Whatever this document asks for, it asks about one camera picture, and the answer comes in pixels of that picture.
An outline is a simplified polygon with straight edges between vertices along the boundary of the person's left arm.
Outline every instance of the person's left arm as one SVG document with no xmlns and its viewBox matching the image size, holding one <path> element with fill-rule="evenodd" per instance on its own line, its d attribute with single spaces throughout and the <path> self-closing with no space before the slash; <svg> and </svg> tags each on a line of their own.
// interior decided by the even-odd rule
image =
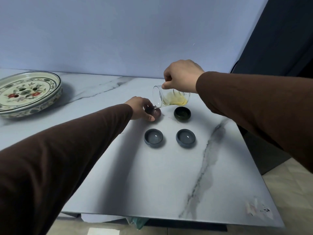
<svg viewBox="0 0 313 235">
<path fill-rule="evenodd" d="M 45 234 L 64 204 L 130 119 L 154 118 L 148 99 L 65 122 L 0 151 L 0 228 L 4 234 Z"/>
</svg>

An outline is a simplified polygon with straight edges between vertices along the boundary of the hand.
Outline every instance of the hand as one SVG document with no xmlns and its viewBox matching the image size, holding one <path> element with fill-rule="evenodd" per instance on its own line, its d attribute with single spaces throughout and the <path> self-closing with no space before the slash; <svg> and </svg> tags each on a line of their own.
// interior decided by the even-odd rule
<svg viewBox="0 0 313 235">
<path fill-rule="evenodd" d="M 196 83 L 202 73 L 203 69 L 192 60 L 178 60 L 164 71 L 162 88 L 197 93 Z"/>
<path fill-rule="evenodd" d="M 147 98 L 134 96 L 129 99 L 125 104 L 128 104 L 133 109 L 132 120 L 137 120 L 140 118 L 144 118 L 147 121 L 154 121 L 154 117 L 152 115 L 148 115 L 143 108 L 153 107 L 153 104 Z"/>
</svg>

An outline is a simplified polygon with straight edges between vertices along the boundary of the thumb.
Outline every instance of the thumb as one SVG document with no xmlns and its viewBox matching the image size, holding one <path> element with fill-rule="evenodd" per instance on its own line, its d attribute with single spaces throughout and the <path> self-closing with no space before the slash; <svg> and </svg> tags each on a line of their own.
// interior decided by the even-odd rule
<svg viewBox="0 0 313 235">
<path fill-rule="evenodd" d="M 162 84 L 162 89 L 172 89 L 172 81 L 166 81 Z"/>
<path fill-rule="evenodd" d="M 152 115 L 147 114 L 146 112 L 144 112 L 142 117 L 147 121 L 155 121 L 155 118 Z"/>
</svg>

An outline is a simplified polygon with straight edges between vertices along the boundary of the brown sleeve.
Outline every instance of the brown sleeve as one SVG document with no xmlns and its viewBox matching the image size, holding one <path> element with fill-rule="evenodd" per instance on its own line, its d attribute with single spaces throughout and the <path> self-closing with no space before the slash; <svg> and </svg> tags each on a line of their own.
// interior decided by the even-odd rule
<svg viewBox="0 0 313 235">
<path fill-rule="evenodd" d="M 47 233 L 131 116 L 129 105 L 112 106 L 0 151 L 1 233 Z"/>
<path fill-rule="evenodd" d="M 196 89 L 206 106 L 280 146 L 313 172 L 313 80 L 203 73 Z"/>
</svg>

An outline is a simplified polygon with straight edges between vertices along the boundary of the person's left hand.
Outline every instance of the person's left hand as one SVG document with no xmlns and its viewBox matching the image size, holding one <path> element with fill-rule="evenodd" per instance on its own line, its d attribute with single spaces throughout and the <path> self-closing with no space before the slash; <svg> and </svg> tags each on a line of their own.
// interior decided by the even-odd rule
<svg viewBox="0 0 313 235">
<path fill-rule="evenodd" d="M 152 103 L 147 98 L 134 96 L 129 99 L 125 104 L 128 104 L 133 109 L 132 120 L 144 118 L 148 121 L 154 121 L 154 117 L 152 115 L 147 114 L 143 108 L 153 107 Z"/>
</svg>

